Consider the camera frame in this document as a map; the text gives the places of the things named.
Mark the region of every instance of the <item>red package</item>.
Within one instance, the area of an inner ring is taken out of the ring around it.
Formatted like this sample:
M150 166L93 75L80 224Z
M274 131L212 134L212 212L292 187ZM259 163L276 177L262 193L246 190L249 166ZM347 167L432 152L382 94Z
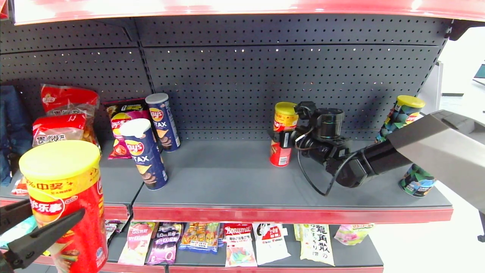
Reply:
M99 147L93 129L94 115L99 107L99 95L96 92L71 86L44 84L40 96L47 116L85 114L86 127L84 131L87 133L84 138Z
M150 119L148 106L144 99L134 99L127 101L108 102L104 104L111 122L114 143L113 151L108 159L113 158L131 158L125 140L119 132L119 128L125 122L132 119Z
M91 132L86 129L85 114L38 118L32 126L32 147L61 140L92 142L90 138Z

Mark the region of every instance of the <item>blue fabric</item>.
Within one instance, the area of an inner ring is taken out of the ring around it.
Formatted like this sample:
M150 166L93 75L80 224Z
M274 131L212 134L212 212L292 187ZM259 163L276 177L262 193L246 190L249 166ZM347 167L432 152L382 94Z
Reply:
M0 86L0 179L10 184L10 153L24 154L32 147L32 122L13 86Z

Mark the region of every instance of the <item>red chip can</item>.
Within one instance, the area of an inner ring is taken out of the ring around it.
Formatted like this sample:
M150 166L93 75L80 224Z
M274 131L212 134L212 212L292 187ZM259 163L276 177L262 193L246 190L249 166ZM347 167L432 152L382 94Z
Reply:
M296 104L292 102L278 102L275 105L275 120L273 131L280 132L294 130L298 122L298 115L295 113ZM280 144L271 140L270 162L277 167L284 167L290 163L291 148L281 148Z
M82 140L42 144L20 158L39 227L85 209L48 249L59 273L97 273L108 259L99 159L98 147Z

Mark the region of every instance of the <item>black cable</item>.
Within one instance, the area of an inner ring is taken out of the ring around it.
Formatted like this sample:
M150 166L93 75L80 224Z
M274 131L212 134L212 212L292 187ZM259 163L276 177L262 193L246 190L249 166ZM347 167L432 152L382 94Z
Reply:
M358 154L360 151L357 151L357 152L354 152L352 153L348 158L346 158L342 164L340 164L339 168L337 169L337 171L335 172L335 175L332 177L332 180L330 181L330 184L327 188L327 191L324 193L322 192L321 190L319 190L317 188L317 186L315 186L315 184L313 184L312 180L308 177L307 175L307 172L303 169L303 166L302 166L302 162L300 160L300 154L301 154L301 151L298 151L298 154L297 154L297 159L298 159L298 165L300 165L300 170L302 171L303 173L303 176L306 178L306 180L308 181L308 183L310 184L310 186L316 190L320 195L323 195L323 196L327 196L333 186L333 184L335 183L335 180L337 179L337 176L339 175L339 173L342 171L343 167L345 166L345 164L347 164L351 159L352 157L354 157L356 154Z

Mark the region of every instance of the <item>pegboard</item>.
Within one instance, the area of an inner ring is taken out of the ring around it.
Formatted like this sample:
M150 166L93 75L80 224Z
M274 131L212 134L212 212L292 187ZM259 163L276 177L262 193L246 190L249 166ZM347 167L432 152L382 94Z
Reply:
M378 129L416 95L441 47L405 45L145 48L181 130L267 129L280 101L345 111L343 129Z
M442 46L451 21L354 14L136 18L143 46L364 43Z
M137 46L127 39L123 28L92 20L22 26L5 20L0 26L1 53Z
M138 48L59 50L3 54L1 84L14 85L33 119L45 114L40 85L71 85L98 92L101 102L144 98L150 85ZM103 106L97 129L111 128Z

